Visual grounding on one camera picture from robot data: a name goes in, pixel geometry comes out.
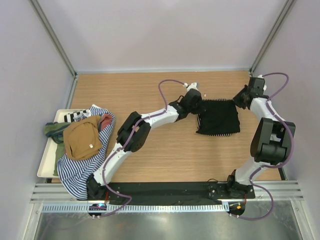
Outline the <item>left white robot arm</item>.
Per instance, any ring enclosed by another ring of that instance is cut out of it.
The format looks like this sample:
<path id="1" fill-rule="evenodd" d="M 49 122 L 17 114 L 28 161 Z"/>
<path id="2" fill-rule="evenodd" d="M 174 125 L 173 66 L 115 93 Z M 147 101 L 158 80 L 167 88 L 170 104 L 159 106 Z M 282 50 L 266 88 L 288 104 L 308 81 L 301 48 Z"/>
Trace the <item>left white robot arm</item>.
<path id="1" fill-rule="evenodd" d="M 151 130 L 185 119 L 188 114 L 197 115 L 202 110 L 201 93 L 197 88 L 190 88 L 181 100 L 173 101 L 163 109 L 146 114 L 132 112 L 118 130 L 110 154 L 88 177 L 86 187 L 89 198 L 101 200 L 105 196 L 107 184 L 115 172 L 129 155 L 143 147 Z"/>

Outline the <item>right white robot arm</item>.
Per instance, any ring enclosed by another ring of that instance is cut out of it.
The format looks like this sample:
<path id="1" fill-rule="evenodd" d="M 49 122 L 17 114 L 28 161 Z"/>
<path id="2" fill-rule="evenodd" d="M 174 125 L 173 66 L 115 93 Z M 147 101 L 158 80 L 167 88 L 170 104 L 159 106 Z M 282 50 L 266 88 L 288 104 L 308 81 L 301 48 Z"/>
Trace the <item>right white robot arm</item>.
<path id="1" fill-rule="evenodd" d="M 254 180 L 266 169 L 278 169 L 291 158 L 296 125 L 286 121 L 274 109 L 265 94 L 265 77 L 250 77 L 249 82 L 233 98 L 236 106 L 249 109 L 259 120 L 250 145 L 251 158 L 227 178 L 225 192 L 231 198 L 242 198 L 253 191 Z"/>

